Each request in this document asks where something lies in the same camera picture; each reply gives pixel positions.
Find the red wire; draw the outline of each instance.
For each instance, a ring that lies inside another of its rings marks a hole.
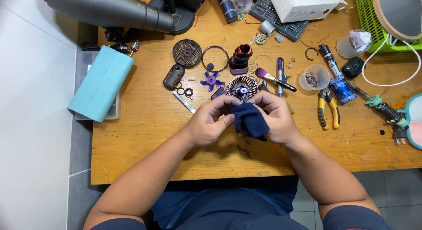
[[[196,27],[196,24],[198,24],[198,19],[199,19],[199,14],[202,12],[202,10],[204,9],[205,5],[207,4],[208,0],[205,0],[204,6],[201,8],[201,10],[198,12],[198,15],[196,16],[196,23],[193,27]]]

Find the metal ring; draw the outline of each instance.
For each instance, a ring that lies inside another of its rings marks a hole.
[[[179,94],[179,95],[181,95],[181,96],[184,94],[184,91],[185,91],[185,90],[184,90],[184,88],[183,88],[183,87],[179,87],[179,88],[177,88],[177,94]]]
[[[209,49],[211,49],[211,48],[219,48],[219,49],[223,50],[223,52],[226,54],[226,56],[227,56],[227,64],[226,64],[226,66],[224,66],[224,68],[223,68],[223,69],[218,70],[218,71],[214,71],[214,70],[208,70],[207,66],[205,66],[205,64],[204,64],[204,54],[205,54],[205,52],[207,52],[207,50],[209,50]],[[229,66],[229,54],[227,54],[227,51],[226,51],[223,47],[218,46],[218,45],[211,45],[211,46],[209,46],[208,48],[206,48],[206,49],[204,50],[204,52],[202,53],[201,62],[202,62],[202,66],[204,66],[204,68],[205,68],[206,70],[208,70],[208,71],[210,71],[210,72],[221,72],[221,71],[225,70],[225,69],[227,68],[227,66]]]
[[[286,62],[286,67],[287,67],[287,68],[289,68],[289,69],[293,69],[293,66],[292,66],[292,64],[290,64],[290,62],[289,62],[289,61],[287,61],[287,62]]]
[[[311,60],[311,61],[313,61],[314,59],[311,59],[311,58],[309,58],[308,57],[308,50],[314,50],[314,51],[316,51],[317,53],[317,55],[316,56],[318,56],[319,55],[319,52],[318,52],[318,50],[317,49],[315,49],[314,47],[309,47],[308,49],[306,49],[305,50],[305,57],[308,59],[308,60]]]
[[[190,87],[188,87],[188,88],[186,88],[185,89],[185,96],[187,97],[187,98],[189,98],[189,97],[191,97],[193,95],[193,89],[192,88],[190,88]]]

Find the blue cylinder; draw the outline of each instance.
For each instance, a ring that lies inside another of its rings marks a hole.
[[[347,85],[343,75],[331,79],[329,85],[335,96],[342,104],[356,98],[356,94],[350,90],[350,87]]]
[[[233,5],[232,0],[218,0],[220,1],[220,6],[223,9],[224,16],[226,16],[227,22],[237,21],[237,12],[235,10],[235,5]]]

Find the cardboard box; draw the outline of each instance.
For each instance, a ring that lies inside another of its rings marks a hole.
[[[282,22],[325,18],[343,0],[271,0]]]

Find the pink brush bristles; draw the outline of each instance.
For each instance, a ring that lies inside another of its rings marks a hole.
[[[265,75],[267,75],[267,71],[265,71],[262,68],[257,68],[256,71],[255,71],[255,74],[256,74],[256,76],[263,78],[263,77],[265,77]]]

